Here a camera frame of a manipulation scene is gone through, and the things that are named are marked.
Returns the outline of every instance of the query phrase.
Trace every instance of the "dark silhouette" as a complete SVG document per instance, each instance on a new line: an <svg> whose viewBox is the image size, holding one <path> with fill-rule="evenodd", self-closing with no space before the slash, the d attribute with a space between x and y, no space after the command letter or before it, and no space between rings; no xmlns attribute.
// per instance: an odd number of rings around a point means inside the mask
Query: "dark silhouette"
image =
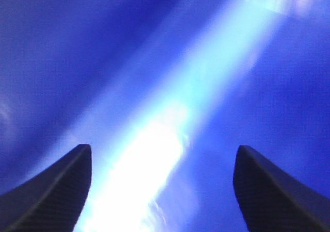
<svg viewBox="0 0 330 232"><path fill-rule="evenodd" d="M234 189L251 232L330 231L330 200L249 146L239 146Z"/></svg>
<svg viewBox="0 0 330 232"><path fill-rule="evenodd" d="M0 231L71 232L87 198L91 170L91 148L80 144L0 196Z"/></svg>

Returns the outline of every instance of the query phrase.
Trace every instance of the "blue surface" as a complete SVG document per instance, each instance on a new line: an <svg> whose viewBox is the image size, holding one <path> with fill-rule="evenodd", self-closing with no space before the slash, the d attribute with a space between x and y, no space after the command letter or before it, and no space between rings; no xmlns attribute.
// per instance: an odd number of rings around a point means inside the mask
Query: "blue surface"
<svg viewBox="0 0 330 232"><path fill-rule="evenodd" d="M79 143L75 231L247 231L251 145L330 197L326 0L0 0L3 193Z"/></svg>

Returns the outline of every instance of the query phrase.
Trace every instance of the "blue background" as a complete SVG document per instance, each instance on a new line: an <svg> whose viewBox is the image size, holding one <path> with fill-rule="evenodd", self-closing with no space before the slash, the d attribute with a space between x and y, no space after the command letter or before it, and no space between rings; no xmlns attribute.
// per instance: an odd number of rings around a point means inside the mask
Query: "blue background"
<svg viewBox="0 0 330 232"><path fill-rule="evenodd" d="M181 81L185 102L207 118L185 131L185 157L156 198L167 220L163 231L247 231L232 185L240 144L330 197L329 3L316 0L304 16L256 16L260 8L239 14L239 27L219 28L226 36L220 45L195 47L214 21L236 13L236 1L0 0L0 193L78 143L93 148L95 185L106 181L102 166L119 131L135 124L135 112L180 69L179 60L199 49L193 55L241 60L219 92L202 88L212 71L221 73L219 59ZM264 13L274 23L256 28L263 36L235 55L230 49L241 44L234 35ZM204 97L215 101L209 110L192 102ZM67 134L74 140L61 139Z"/></svg>

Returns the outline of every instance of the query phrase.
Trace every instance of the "textured black surface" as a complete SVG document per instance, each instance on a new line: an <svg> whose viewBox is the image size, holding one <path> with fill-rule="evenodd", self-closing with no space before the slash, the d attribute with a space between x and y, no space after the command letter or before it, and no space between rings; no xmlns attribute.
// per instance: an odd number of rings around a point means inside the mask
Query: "textured black surface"
<svg viewBox="0 0 330 232"><path fill-rule="evenodd" d="M330 231L330 200L249 146L240 146L235 195L251 232Z"/></svg>
<svg viewBox="0 0 330 232"><path fill-rule="evenodd" d="M91 148L80 144L0 197L0 231L73 230L91 183Z"/></svg>

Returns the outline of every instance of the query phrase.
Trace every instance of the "bright light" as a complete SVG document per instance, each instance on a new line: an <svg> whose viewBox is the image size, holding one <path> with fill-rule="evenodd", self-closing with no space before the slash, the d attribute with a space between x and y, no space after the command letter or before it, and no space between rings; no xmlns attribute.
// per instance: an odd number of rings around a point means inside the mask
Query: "bright light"
<svg viewBox="0 0 330 232"><path fill-rule="evenodd" d="M146 231L149 204L183 154L176 129L151 120L138 130L91 201L85 231Z"/></svg>
<svg viewBox="0 0 330 232"><path fill-rule="evenodd" d="M191 138L219 106L233 80L246 71L247 57L260 50L272 34L269 28L276 24L268 10L245 0L229 0L224 8L194 37L173 63L172 72L137 108L131 119L134 126L118 133L104 122L107 109L119 99L123 84L118 81L116 88L109 85L102 91L54 146L57 156L62 154L59 148L81 142L91 142L96 149L90 194L75 231L161 232L160 223L166 223L166 217L160 208L155 212L159 192ZM184 13L179 14L182 18L170 21L184 20ZM126 80L130 78L134 77L125 75ZM119 141L117 148L109 139L113 134Z"/></svg>

